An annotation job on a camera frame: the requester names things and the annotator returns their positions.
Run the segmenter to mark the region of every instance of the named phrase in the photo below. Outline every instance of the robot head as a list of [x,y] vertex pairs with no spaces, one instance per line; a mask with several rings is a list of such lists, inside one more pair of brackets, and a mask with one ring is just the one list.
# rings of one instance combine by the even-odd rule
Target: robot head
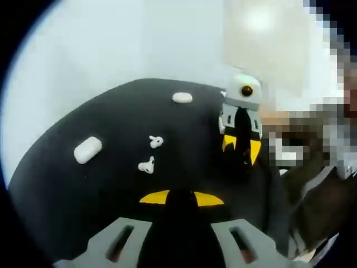
[[236,74],[226,91],[226,98],[237,106],[257,111],[262,102],[262,86],[258,79],[247,74]]

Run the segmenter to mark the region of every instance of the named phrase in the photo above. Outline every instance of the gray plastic bracket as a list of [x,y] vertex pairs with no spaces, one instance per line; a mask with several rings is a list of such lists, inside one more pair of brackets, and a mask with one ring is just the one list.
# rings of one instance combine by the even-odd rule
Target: gray plastic bracket
[[[247,268],[309,268],[310,264],[289,260],[282,256],[276,250],[274,240],[255,228],[244,219],[236,221],[214,223],[211,225],[217,239],[221,245],[225,265],[231,267]],[[240,249],[231,234],[231,231],[237,230],[244,242],[255,256],[255,260],[247,264]]]
[[[146,235],[151,227],[151,222],[142,222],[134,219],[119,218],[111,225],[93,236],[89,242],[87,250],[73,260],[60,260],[55,267],[63,268],[97,268],[97,267],[125,267],[136,268],[140,251]],[[133,228],[124,245],[118,262],[111,262],[107,259],[108,253],[123,235],[126,228]]]

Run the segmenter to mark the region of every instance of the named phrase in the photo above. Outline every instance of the white wall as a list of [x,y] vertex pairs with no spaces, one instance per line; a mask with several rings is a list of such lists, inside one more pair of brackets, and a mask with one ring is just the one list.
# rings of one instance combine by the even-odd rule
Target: white wall
[[[28,38],[9,73],[1,128],[6,182],[30,146],[61,117],[137,78],[225,87],[226,62],[257,74],[278,109],[306,109],[311,96],[322,99],[326,88],[336,94],[321,24],[316,27],[309,10],[303,13],[302,1],[287,2],[59,2]],[[267,3],[279,8],[267,8]],[[259,25],[272,14],[279,15],[273,16],[278,27],[262,29]]]
[[92,97],[143,77],[141,0],[59,2],[23,44],[3,96],[1,155],[9,182],[30,146]]
[[324,97],[343,97],[329,29],[304,2],[225,1],[224,60],[265,83],[272,109],[308,111]]
[[225,87],[223,8],[222,0],[144,1],[148,76]]

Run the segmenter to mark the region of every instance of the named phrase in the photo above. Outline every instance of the robot eye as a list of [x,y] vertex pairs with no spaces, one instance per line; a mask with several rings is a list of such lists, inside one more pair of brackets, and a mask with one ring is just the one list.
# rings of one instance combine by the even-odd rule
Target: robot eye
[[242,87],[241,91],[242,91],[242,95],[245,97],[249,97],[250,95],[253,94],[253,89],[248,85]]

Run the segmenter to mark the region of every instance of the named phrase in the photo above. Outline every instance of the white earbud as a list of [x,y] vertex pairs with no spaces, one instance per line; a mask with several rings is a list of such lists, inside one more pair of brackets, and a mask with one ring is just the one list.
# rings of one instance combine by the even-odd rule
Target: white earbud
[[163,144],[163,138],[162,137],[150,136],[149,138],[151,140],[150,147],[153,148],[153,149],[158,148]]
[[150,160],[148,162],[143,162],[139,164],[139,170],[146,172],[147,174],[153,174],[154,173],[154,163],[155,159],[153,156],[150,156]]

